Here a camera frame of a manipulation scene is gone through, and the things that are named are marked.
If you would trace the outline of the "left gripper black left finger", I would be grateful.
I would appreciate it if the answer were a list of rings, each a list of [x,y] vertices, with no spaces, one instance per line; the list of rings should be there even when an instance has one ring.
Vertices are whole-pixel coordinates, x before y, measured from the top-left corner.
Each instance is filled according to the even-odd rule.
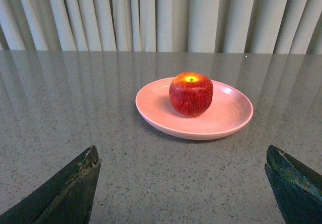
[[[89,223],[100,168],[93,145],[1,214],[1,223]]]

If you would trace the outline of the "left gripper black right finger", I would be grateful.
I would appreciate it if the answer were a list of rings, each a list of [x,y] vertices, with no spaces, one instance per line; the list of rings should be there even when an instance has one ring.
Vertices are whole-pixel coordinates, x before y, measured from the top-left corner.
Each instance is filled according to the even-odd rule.
[[[321,175],[270,145],[265,173],[286,223],[321,223]]]

